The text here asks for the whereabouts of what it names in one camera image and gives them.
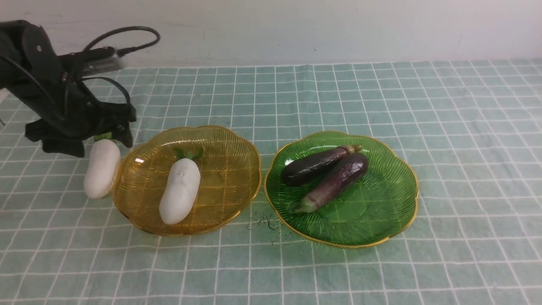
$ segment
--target eggplant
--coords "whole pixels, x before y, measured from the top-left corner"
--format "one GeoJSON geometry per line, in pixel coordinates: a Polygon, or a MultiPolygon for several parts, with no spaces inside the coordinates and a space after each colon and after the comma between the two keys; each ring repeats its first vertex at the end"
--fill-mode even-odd
{"type": "Polygon", "coordinates": [[[360,153],[344,157],[295,208],[295,213],[312,213],[340,196],[359,181],[369,168],[369,159],[360,153]]]}
{"type": "Polygon", "coordinates": [[[304,185],[360,149],[359,145],[342,145],[297,159],[282,169],[281,180],[291,187],[304,185]]]}

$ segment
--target green glass plate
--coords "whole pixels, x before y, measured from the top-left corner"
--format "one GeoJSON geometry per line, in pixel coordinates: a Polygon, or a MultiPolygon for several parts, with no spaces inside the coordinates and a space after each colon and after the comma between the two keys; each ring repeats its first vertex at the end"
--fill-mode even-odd
{"type": "Polygon", "coordinates": [[[290,229],[323,244],[344,248],[369,247],[405,230],[418,210],[418,180],[403,160],[379,140],[324,131],[290,143],[279,150],[266,176],[267,200],[290,229]],[[363,178],[339,198],[314,213],[292,209],[323,176],[300,187],[282,183],[280,172],[293,160],[344,144],[360,144],[369,159],[363,178]]]}

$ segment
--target robotic arm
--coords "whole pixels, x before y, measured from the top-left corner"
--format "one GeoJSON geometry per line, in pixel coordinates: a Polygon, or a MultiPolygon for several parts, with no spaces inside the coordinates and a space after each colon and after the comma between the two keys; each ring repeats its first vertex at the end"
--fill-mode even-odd
{"type": "Polygon", "coordinates": [[[46,153],[84,157],[82,141],[103,134],[129,148],[133,145],[130,122],[136,121],[129,93],[112,79],[85,77],[122,69],[124,55],[159,40],[152,28],[127,27],[101,35],[81,52],[57,56],[42,27],[22,20],[0,22],[0,89],[8,89],[41,117],[26,125],[25,137],[42,141],[46,153]],[[151,32],[156,39],[131,48],[92,49],[107,37],[133,30],[151,32]],[[123,93],[126,104],[97,100],[83,83],[94,78],[111,82],[123,93]]]}

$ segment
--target scalloped plate edge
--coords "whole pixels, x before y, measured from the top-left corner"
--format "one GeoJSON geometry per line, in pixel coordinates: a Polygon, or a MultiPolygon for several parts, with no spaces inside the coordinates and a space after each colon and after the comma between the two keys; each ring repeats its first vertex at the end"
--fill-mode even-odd
{"type": "Polygon", "coordinates": [[[120,165],[119,165],[119,168],[117,169],[117,177],[115,178],[115,184],[113,185],[113,190],[112,190],[112,195],[113,195],[113,203],[115,204],[115,207],[117,208],[117,210],[124,216],[126,217],[130,223],[140,229],[141,231],[145,232],[145,233],[148,233],[148,234],[152,234],[152,235],[156,235],[156,236],[164,236],[164,237],[178,237],[178,236],[192,236],[192,235],[200,235],[200,234],[204,234],[204,233],[208,233],[208,232],[211,232],[211,231],[214,231],[216,229],[219,229],[223,226],[225,226],[226,224],[230,223],[232,220],[234,220],[237,216],[239,216],[239,214],[241,214],[241,212],[246,209],[251,203],[252,201],[254,201],[254,199],[258,196],[258,193],[260,192],[260,189],[261,189],[261,185],[262,185],[262,158],[260,156],[260,152],[258,151],[258,148],[249,140],[237,135],[235,132],[233,132],[232,130],[228,129],[228,128],[225,128],[225,127],[222,127],[222,126],[219,126],[219,125],[202,125],[202,126],[197,126],[197,127],[188,127],[188,126],[185,126],[185,127],[174,127],[174,128],[170,128],[170,129],[166,129],[164,131],[161,131],[159,132],[158,134],[154,135],[150,140],[148,140],[147,142],[141,144],[140,146],[132,149],[126,156],[124,156],[122,158],[122,160],[120,161],[120,165]],[[224,221],[223,223],[221,223],[220,225],[217,225],[217,226],[214,226],[212,228],[208,228],[206,230],[202,230],[202,231],[199,231],[199,232],[196,232],[196,233],[193,233],[193,234],[168,234],[168,235],[159,235],[159,234],[156,234],[156,233],[153,233],[153,232],[149,232],[148,230],[142,228],[141,226],[135,224],[132,219],[130,219],[130,217],[128,217],[126,214],[124,214],[120,209],[119,209],[119,206],[117,204],[117,202],[115,201],[115,187],[117,186],[117,183],[120,179],[120,175],[118,174],[118,171],[120,170],[122,164],[124,163],[124,161],[130,156],[132,155],[133,153],[135,153],[137,150],[139,150],[141,147],[145,146],[145,145],[149,145],[149,144],[152,144],[154,142],[157,141],[157,137],[159,135],[162,135],[166,132],[172,132],[172,131],[175,131],[175,130],[187,130],[187,129],[207,129],[207,128],[215,128],[215,129],[223,129],[225,130],[226,132],[229,132],[231,133],[232,135],[234,135],[235,137],[239,138],[240,140],[242,141],[245,141],[247,142],[253,149],[254,151],[256,152],[256,155],[258,156],[258,176],[259,176],[259,179],[258,179],[258,187],[256,188],[256,191],[254,192],[254,194],[252,195],[252,197],[250,197],[249,199],[247,199],[247,203],[246,204],[243,204],[243,207],[242,209],[239,210],[238,213],[236,213],[235,215],[233,215],[232,217],[230,217],[229,219],[227,219],[226,221],[224,221]]]}
{"type": "Polygon", "coordinates": [[[277,217],[279,217],[280,221],[286,225],[290,230],[294,231],[295,233],[299,234],[300,236],[302,236],[303,238],[306,238],[312,242],[316,242],[316,243],[320,243],[320,244],[325,244],[325,245],[329,245],[329,246],[334,246],[334,247],[339,247],[339,248],[343,248],[343,249],[359,249],[359,248],[366,248],[366,247],[372,247],[372,246],[376,246],[376,245],[379,245],[387,240],[389,240],[390,238],[402,233],[403,231],[405,231],[413,222],[414,220],[416,219],[416,216],[418,215],[418,207],[419,207],[419,202],[418,202],[418,197],[420,196],[420,183],[418,181],[418,176],[416,176],[416,172],[412,169],[412,167],[410,165],[408,165],[408,163],[406,163],[403,159],[399,158],[397,156],[397,154],[393,151],[393,149],[391,149],[386,143],[378,140],[378,139],[375,139],[375,138],[372,138],[372,137],[367,137],[367,136],[360,136],[360,135],[349,135],[345,132],[341,132],[341,131],[333,131],[333,130],[328,130],[328,131],[319,131],[319,132],[315,132],[313,134],[310,134],[302,139],[299,139],[297,141],[294,141],[292,143],[288,143],[286,145],[284,145],[281,149],[279,149],[275,155],[273,156],[273,159],[271,160],[271,167],[269,169],[269,171],[267,172],[266,174],[266,178],[263,182],[263,192],[265,193],[266,195],[266,198],[267,198],[267,202],[269,203],[269,205],[271,205],[271,208],[275,211],[275,214],[277,215],[277,217]],[[271,169],[273,169],[273,165],[275,164],[275,159],[277,158],[277,156],[279,155],[279,153],[281,151],[283,151],[285,148],[287,148],[288,146],[292,145],[292,144],[295,144],[295,143],[299,143],[299,142],[303,142],[311,137],[314,137],[314,136],[319,136],[319,135],[322,135],[322,134],[340,134],[342,136],[348,136],[348,137],[363,137],[363,138],[368,138],[368,139],[371,139],[373,141],[376,141],[380,144],[382,144],[383,146],[385,146],[389,152],[391,152],[393,154],[393,156],[398,159],[399,161],[401,161],[404,165],[406,165],[406,167],[410,170],[410,172],[414,175],[414,179],[416,181],[416,197],[415,197],[415,209],[414,209],[414,214],[412,215],[412,219],[410,219],[410,221],[401,229],[399,230],[397,233],[395,233],[394,235],[391,235],[391,236],[388,236],[388,237],[385,237],[375,243],[372,243],[372,244],[366,244],[366,245],[340,245],[340,244],[334,244],[334,243],[330,243],[330,242],[326,242],[325,240],[320,240],[320,239],[316,239],[316,238],[313,238],[313,237],[310,237],[308,235],[305,235],[301,232],[299,232],[298,230],[294,229],[289,223],[287,223],[283,218],[282,216],[280,215],[279,211],[277,211],[277,209],[275,208],[275,206],[273,205],[272,201],[271,201],[271,198],[269,198],[269,194],[267,193],[267,179],[269,178],[269,173],[271,172],[271,169]]]}

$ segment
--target yellow glass plate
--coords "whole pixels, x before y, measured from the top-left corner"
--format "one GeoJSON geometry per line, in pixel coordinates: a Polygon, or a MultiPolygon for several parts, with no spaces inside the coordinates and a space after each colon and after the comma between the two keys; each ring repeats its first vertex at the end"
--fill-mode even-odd
{"type": "Polygon", "coordinates": [[[130,152],[117,174],[113,201],[137,228],[161,236],[184,236],[219,228],[256,197],[262,180],[260,155],[249,141],[220,126],[174,128],[130,152]],[[198,152],[201,181],[194,206],[176,225],[159,214],[176,149],[198,152]]]}
{"type": "Polygon", "coordinates": [[[279,150],[264,183],[267,200],[286,226],[299,235],[327,245],[359,248],[378,245],[405,230],[416,218],[418,179],[408,164],[381,141],[336,131],[318,132],[279,150]],[[369,159],[363,178],[314,213],[293,208],[324,175],[300,187],[288,187],[282,169],[293,160],[335,148],[359,144],[369,159]]]}

